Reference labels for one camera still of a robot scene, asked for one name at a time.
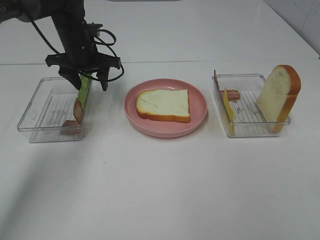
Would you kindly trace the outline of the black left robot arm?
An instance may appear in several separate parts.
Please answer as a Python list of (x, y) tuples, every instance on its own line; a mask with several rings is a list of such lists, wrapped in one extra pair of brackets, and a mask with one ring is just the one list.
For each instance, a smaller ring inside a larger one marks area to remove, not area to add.
[(110, 68), (122, 70), (120, 57), (100, 53), (98, 45), (110, 48), (114, 42), (106, 43), (100, 38), (104, 31), (100, 23), (85, 20), (85, 7), (82, 0), (2, 0), (0, 2), (1, 22), (18, 19), (32, 23), (43, 37), (35, 21), (51, 17), (64, 52), (56, 51), (45, 59), (47, 66), (59, 66), (59, 75), (68, 80), (77, 90), (82, 86), (81, 76), (100, 82), (106, 91)]

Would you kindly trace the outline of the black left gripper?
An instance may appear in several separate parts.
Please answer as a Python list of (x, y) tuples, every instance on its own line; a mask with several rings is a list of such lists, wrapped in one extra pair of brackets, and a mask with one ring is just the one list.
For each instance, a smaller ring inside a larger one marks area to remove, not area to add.
[(106, 32), (113, 38), (112, 46), (116, 43), (113, 33), (102, 29), (101, 23), (87, 23), (84, 18), (74, 19), (67, 14), (55, 14), (51, 18), (65, 52), (48, 55), (45, 59), (47, 66), (60, 66), (58, 74), (77, 90), (82, 86), (78, 72), (97, 72), (102, 90), (106, 91), (110, 68), (119, 70), (122, 67), (121, 59), (116, 55), (98, 52), (95, 38), (100, 36), (100, 32)]

